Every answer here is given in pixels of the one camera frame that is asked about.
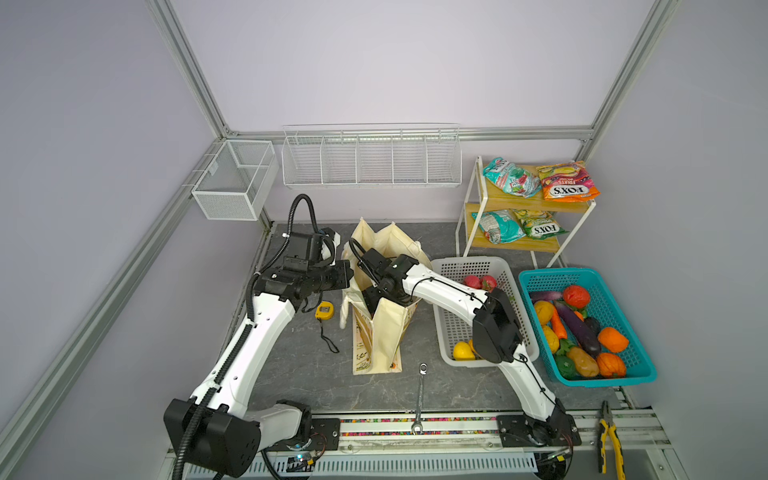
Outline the cream floral tote bag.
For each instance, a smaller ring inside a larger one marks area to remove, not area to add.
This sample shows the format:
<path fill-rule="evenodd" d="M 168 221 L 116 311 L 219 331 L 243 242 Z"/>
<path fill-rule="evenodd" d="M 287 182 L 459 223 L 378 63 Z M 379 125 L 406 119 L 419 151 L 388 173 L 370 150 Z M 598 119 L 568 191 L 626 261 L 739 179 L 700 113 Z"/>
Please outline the cream floral tote bag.
<path fill-rule="evenodd" d="M 376 231 L 363 219 L 359 221 L 351 238 L 368 250 L 373 248 L 384 257 L 394 260 L 400 254 L 409 255 L 420 263 L 430 266 L 431 260 L 422 250 L 421 243 L 411 239 L 396 224 L 391 223 Z M 417 309 L 416 299 L 404 306 L 384 299 L 375 307 L 369 307 L 364 292 L 373 281 L 358 266 L 358 260 L 346 245 L 342 258 L 353 269 L 350 286 L 342 291 L 340 325 L 352 322 L 353 374 L 371 375 L 398 373 L 402 370 L 400 344 Z"/>

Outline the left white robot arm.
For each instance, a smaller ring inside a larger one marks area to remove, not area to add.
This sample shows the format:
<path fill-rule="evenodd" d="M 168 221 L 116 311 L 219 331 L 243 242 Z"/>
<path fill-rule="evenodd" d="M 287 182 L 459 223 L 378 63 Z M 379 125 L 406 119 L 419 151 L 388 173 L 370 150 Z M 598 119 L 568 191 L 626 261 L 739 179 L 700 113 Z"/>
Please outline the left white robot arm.
<path fill-rule="evenodd" d="M 273 268 L 249 285 L 246 316 L 206 379 L 187 399 L 171 401 L 163 416 L 180 479 L 186 465 L 237 478 L 259 452 L 283 441 L 309 439 L 311 410 L 281 401 L 248 417 L 258 376 L 283 329 L 314 294 L 345 289 L 350 263 L 319 263 L 306 270 Z"/>

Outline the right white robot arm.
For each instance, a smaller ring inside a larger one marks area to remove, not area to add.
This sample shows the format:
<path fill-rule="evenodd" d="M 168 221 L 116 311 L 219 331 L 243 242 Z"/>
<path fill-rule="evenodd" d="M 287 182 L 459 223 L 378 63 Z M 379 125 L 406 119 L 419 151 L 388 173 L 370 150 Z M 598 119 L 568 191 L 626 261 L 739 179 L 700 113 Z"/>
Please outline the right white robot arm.
<path fill-rule="evenodd" d="M 405 254 L 389 259 L 370 249 L 356 259 L 382 298 L 400 303 L 422 299 L 469 325 L 475 351 L 500 369 L 534 428 L 552 437 L 571 432 L 572 418 L 527 355 L 518 316 L 505 292 L 463 285 Z"/>

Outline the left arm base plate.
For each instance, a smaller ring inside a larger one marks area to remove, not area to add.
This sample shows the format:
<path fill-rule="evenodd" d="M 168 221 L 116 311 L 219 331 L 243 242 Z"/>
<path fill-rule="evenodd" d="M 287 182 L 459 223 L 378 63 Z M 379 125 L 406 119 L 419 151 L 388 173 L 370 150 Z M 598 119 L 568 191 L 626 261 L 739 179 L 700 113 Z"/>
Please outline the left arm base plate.
<path fill-rule="evenodd" d="M 336 451 L 341 439 L 341 419 L 338 417 L 313 417 L 290 439 L 277 442 L 268 451 Z"/>

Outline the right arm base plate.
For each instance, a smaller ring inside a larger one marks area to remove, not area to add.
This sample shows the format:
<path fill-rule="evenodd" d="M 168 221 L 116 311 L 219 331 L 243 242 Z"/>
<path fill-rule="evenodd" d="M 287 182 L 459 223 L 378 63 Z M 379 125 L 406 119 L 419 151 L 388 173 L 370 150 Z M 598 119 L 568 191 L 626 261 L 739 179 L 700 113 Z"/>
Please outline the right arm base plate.
<path fill-rule="evenodd" d="M 503 447 L 576 447 L 582 444 L 575 420 L 555 410 L 545 421 L 525 414 L 496 416 Z"/>

